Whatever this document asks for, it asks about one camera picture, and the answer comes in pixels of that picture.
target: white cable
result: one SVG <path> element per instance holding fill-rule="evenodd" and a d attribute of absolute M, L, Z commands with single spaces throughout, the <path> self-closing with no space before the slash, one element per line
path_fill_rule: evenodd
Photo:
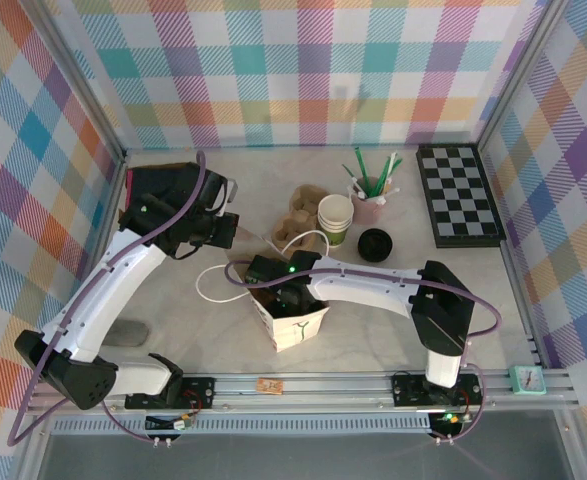
<path fill-rule="evenodd" d="M 309 230 L 308 232 L 300 233 L 297 237 L 295 237 L 293 240 L 291 240 L 289 243 L 287 243 L 286 247 L 284 247 L 280 253 L 286 252 L 291 245 L 293 245 L 295 242 L 297 242 L 300 238 L 306 237 L 309 233 L 317 233 L 318 235 L 321 235 L 322 238 L 324 238 L 324 242 L 326 243 L 326 252 L 324 253 L 324 256 L 328 257 L 329 251 L 330 251 L 329 237 L 327 237 L 326 233 L 324 233 L 322 230 Z"/>
<path fill-rule="evenodd" d="M 195 290 L 197 290 L 197 293 L 198 293 L 198 294 L 200 295 L 200 297 L 202 297 L 204 300 L 208 300 L 209 302 L 212 302 L 212 303 L 228 303 L 228 302 L 232 302 L 232 301 L 234 301 L 234 300 L 237 300 L 238 298 L 245 297 L 246 295 L 249 295 L 249 294 L 251 293 L 251 292 L 248 292 L 248 291 L 247 291 L 247 292 L 244 292 L 244 293 L 242 293 L 242 294 L 240 294 L 240 295 L 236 295 L 235 297 L 232 297 L 232 298 L 227 298 L 227 299 L 225 299 L 225 300 L 215 300 L 214 298 L 209 298 L 209 297 L 207 297 L 206 295 L 204 295 L 204 294 L 202 293 L 202 291 L 200 290 L 200 280 L 202 279 L 202 277 L 204 276 L 204 274 L 205 274 L 206 272 L 210 272 L 211 270 L 215 270 L 216 268 L 224 268 L 224 267 L 226 267 L 226 263 L 223 263 L 222 265 L 215 265 L 215 266 L 213 266 L 213 267 L 209 267 L 209 268 L 207 268 L 206 270 L 204 270 L 202 273 L 200 273 L 200 274 L 197 276 L 197 279 L 195 280 Z"/>

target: small wooden block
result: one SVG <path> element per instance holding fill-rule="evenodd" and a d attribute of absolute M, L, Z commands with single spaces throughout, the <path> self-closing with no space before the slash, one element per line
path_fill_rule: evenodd
<path fill-rule="evenodd" d="M 258 378 L 255 391 L 268 393 L 269 395 L 282 395 L 284 392 L 284 381 L 276 378 Z"/>

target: pen holder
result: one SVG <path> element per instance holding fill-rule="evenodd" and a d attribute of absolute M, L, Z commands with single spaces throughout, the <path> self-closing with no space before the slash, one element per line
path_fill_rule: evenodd
<path fill-rule="evenodd" d="M 378 177 L 369 177 L 369 183 L 375 185 Z M 364 179 L 360 178 L 357 181 L 358 185 L 364 189 Z M 390 184 L 384 186 L 382 193 L 386 193 L 390 188 Z M 354 193 L 351 193 L 351 203 L 353 203 L 353 223 L 357 225 L 373 225 L 377 223 L 382 215 L 384 205 L 375 202 L 375 198 L 367 198 L 362 200 Z"/>

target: chessboard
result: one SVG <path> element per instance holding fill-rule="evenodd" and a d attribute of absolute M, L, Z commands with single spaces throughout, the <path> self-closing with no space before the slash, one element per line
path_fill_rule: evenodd
<path fill-rule="evenodd" d="M 504 228 L 473 145 L 421 145 L 417 162 L 435 245 L 497 247 Z"/>

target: paper cup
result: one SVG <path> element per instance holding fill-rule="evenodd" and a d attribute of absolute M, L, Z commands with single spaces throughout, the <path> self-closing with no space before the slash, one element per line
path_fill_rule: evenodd
<path fill-rule="evenodd" d="M 318 226 L 328 237 L 329 246 L 341 245 L 353 223 L 351 200 L 343 195 L 328 195 L 319 203 L 317 210 Z"/>

